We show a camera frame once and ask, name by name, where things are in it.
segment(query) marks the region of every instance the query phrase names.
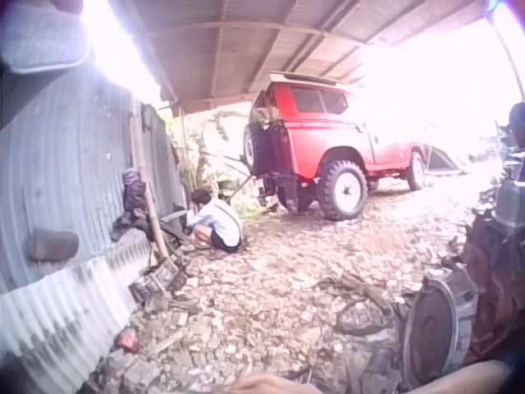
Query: dark shorts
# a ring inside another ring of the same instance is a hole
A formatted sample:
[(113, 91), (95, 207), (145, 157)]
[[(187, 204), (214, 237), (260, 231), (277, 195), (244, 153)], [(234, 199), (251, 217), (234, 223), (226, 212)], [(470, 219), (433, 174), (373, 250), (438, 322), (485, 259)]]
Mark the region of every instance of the dark shorts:
[(219, 236), (215, 230), (212, 230), (212, 236), (210, 237), (210, 241), (212, 242), (212, 246), (215, 249), (224, 250), (227, 253), (235, 253), (239, 249), (240, 242), (236, 246), (228, 246), (224, 243), (221, 236)]

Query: rocky ground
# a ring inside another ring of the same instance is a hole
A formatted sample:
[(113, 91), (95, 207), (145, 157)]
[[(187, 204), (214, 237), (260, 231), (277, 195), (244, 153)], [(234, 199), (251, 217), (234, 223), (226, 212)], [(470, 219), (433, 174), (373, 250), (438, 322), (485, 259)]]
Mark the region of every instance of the rocky ground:
[[(387, 182), (352, 222), (327, 222), (313, 207), (303, 216), (278, 212), (246, 223), (245, 250), (220, 259), (194, 255), (198, 275), (132, 317), (139, 353), (110, 355), (106, 392), (210, 391), (243, 374), (290, 376), (309, 365), (330, 376), (350, 353), (363, 367), (374, 344), (395, 346), (395, 325), (365, 337), (338, 333), (336, 314), (359, 294), (334, 283), (352, 273), (403, 304), (403, 293), (418, 290), (424, 272), (460, 246), (486, 179), (441, 178), (415, 193), (405, 182)], [(357, 326), (382, 319), (369, 300), (345, 318)]]

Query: light blue shirt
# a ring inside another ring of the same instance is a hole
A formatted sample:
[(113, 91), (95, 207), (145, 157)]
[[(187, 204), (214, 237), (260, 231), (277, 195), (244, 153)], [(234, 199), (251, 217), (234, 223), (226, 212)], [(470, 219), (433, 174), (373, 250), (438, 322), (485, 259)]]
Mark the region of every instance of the light blue shirt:
[(237, 212), (221, 199), (212, 199), (198, 213), (187, 214), (187, 226), (198, 224), (211, 227), (227, 246), (237, 246), (242, 237), (243, 225)]

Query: red vehicle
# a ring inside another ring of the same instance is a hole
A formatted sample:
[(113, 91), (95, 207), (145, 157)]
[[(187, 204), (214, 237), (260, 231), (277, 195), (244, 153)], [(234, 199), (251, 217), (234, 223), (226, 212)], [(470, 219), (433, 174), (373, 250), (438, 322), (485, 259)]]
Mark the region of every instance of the red vehicle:
[(351, 219), (386, 176), (425, 180), (415, 141), (383, 140), (358, 119), (350, 87), (337, 81), (272, 73), (244, 131), (244, 158), (262, 178), (260, 198), (275, 195), (291, 212), (317, 200), (327, 218)]

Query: corrugated metal wall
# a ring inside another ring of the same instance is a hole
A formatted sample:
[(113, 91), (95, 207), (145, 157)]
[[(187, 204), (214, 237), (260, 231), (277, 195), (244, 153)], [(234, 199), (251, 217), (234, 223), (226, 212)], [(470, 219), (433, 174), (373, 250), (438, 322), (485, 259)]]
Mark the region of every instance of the corrugated metal wall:
[[(109, 238), (131, 165), (130, 93), (91, 63), (39, 76), (2, 76), (0, 356), (23, 367), (25, 392), (74, 392), (135, 308), (128, 286), (151, 258), (144, 234)], [(159, 213), (182, 189), (163, 122), (144, 133)], [(32, 230), (72, 230), (77, 255), (33, 262)]]

